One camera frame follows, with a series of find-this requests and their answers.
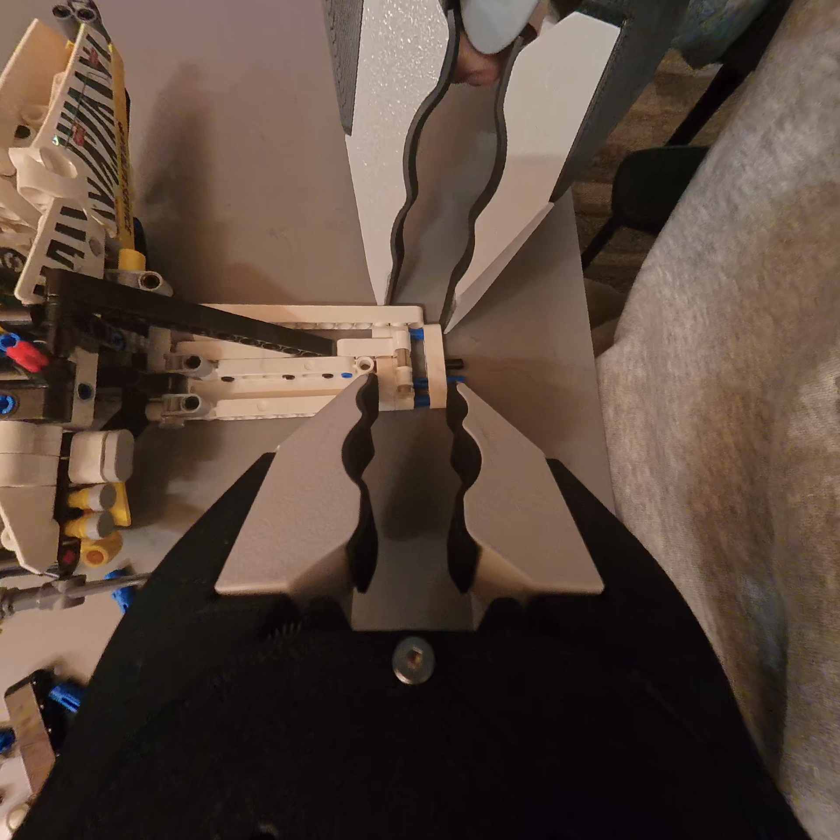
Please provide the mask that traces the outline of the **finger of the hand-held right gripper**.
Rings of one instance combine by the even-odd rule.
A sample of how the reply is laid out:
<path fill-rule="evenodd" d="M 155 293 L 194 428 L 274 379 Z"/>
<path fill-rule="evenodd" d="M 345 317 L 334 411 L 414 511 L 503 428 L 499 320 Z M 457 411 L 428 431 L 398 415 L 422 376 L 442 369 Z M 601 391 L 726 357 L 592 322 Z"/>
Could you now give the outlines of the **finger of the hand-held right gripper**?
<path fill-rule="evenodd" d="M 399 272 L 395 225 L 413 201 L 406 142 L 438 84 L 449 37 L 441 2 L 362 3 L 353 120 L 345 143 L 366 266 L 382 306 Z"/>
<path fill-rule="evenodd" d="M 621 30 L 573 13 L 544 23 L 511 56 L 497 92 L 497 156 L 469 212 L 467 248 L 442 307 L 444 331 L 478 303 L 553 209 L 554 187 Z"/>

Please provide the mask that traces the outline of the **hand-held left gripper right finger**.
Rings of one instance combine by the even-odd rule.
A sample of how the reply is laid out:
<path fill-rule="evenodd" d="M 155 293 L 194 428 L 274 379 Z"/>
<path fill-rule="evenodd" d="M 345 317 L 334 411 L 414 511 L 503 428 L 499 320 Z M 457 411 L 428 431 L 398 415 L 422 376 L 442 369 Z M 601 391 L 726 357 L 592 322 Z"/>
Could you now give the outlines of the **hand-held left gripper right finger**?
<path fill-rule="evenodd" d="M 448 387 L 459 479 L 448 573 L 472 610 L 500 599 L 600 595 L 605 584 L 543 451 L 465 384 Z"/>

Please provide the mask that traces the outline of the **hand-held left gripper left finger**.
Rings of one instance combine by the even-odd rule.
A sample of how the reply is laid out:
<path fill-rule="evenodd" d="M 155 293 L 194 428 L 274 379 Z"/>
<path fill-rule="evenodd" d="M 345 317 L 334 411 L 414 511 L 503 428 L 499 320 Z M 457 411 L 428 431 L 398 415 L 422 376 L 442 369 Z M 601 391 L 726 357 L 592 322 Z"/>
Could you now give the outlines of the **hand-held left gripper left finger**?
<path fill-rule="evenodd" d="M 220 595 L 353 597 L 378 553 L 364 471 L 375 449 L 375 374 L 357 377 L 276 449 L 217 578 Z"/>

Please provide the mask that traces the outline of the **white lego skid assembly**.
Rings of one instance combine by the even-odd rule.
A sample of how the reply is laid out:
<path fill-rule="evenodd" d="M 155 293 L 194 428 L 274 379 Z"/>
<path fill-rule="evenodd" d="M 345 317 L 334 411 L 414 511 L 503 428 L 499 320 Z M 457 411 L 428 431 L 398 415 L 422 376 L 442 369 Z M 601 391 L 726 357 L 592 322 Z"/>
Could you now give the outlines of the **white lego skid assembly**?
<path fill-rule="evenodd" d="M 334 356 L 294 356 L 217 339 L 183 340 L 165 357 L 174 383 L 150 399 L 146 418 L 187 421 L 310 417 L 357 379 L 373 374 L 382 411 L 414 407 L 409 329 L 379 327 L 340 336 Z"/>

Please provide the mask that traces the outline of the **white beam with blue pins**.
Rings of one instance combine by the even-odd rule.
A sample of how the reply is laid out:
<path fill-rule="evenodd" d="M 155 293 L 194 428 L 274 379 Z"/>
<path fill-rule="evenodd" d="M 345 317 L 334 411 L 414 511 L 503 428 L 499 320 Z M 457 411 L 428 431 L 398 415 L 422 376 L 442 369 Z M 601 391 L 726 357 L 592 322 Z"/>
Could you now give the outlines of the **white beam with blue pins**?
<path fill-rule="evenodd" d="M 415 408 L 445 408 L 448 386 L 465 383 L 465 364 L 445 357 L 444 335 L 437 324 L 410 328 Z"/>

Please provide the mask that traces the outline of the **long white lego beam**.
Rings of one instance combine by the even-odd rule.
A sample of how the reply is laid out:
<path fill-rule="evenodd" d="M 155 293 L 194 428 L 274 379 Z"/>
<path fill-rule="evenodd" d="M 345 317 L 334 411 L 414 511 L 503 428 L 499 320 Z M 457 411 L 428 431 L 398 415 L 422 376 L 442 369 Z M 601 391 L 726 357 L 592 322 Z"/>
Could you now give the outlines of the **long white lego beam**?
<path fill-rule="evenodd" d="M 420 306 L 208 303 L 205 307 L 289 329 L 371 330 L 400 326 L 421 329 L 426 323 Z"/>

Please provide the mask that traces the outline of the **zebra striped lego helicopter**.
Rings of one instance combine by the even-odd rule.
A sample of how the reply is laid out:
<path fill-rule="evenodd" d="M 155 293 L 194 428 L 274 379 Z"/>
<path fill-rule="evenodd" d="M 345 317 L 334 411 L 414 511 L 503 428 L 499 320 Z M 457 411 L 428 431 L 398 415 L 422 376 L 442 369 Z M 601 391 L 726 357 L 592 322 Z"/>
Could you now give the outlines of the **zebra striped lego helicopter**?
<path fill-rule="evenodd" d="M 268 358 L 277 379 L 339 371 L 312 332 L 177 300 L 147 267 L 133 215 L 130 96 L 95 2 L 56 2 L 2 73 L 2 619 L 66 609 L 102 584 L 131 524 L 127 482 L 148 422 L 215 407 L 194 382 Z"/>

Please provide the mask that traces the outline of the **pile of lego pieces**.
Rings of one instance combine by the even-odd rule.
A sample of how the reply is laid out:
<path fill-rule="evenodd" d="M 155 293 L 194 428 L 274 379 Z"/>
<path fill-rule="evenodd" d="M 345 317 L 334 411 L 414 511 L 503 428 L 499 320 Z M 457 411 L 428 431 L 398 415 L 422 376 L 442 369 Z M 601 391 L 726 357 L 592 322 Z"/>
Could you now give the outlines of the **pile of lego pieces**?
<path fill-rule="evenodd" d="M 30 807 L 26 785 L 1 784 L 1 838 L 12 838 L 22 825 Z"/>

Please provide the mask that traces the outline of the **long black lego beam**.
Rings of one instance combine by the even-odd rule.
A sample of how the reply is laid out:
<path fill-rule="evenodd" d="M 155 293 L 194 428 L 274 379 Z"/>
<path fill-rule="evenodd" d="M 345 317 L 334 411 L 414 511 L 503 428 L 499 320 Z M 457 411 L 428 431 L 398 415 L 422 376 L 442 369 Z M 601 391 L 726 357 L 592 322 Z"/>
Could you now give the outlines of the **long black lego beam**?
<path fill-rule="evenodd" d="M 39 668 L 8 687 L 3 697 L 32 795 L 41 791 L 56 763 L 51 688 L 50 672 Z"/>

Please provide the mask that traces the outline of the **person's right hand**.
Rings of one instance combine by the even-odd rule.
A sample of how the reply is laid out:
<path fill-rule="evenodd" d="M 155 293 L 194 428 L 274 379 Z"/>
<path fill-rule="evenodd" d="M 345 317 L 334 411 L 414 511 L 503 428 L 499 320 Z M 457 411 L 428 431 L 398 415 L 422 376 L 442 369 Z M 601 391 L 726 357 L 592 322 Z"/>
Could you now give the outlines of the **person's right hand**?
<path fill-rule="evenodd" d="M 472 45 L 466 33 L 462 31 L 459 34 L 453 83 L 466 84 L 474 88 L 493 85 L 498 81 L 509 53 L 510 47 L 495 54 L 482 53 Z"/>

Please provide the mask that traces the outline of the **black chair seat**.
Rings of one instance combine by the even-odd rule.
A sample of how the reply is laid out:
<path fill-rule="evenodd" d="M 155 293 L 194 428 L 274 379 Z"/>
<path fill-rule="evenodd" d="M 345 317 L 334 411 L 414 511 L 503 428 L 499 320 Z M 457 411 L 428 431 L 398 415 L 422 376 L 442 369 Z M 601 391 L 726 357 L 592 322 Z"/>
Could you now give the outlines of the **black chair seat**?
<path fill-rule="evenodd" d="M 589 267 L 620 228 L 658 235 L 709 149 L 666 145 L 629 154 L 616 171 L 611 213 L 581 255 L 582 268 Z"/>

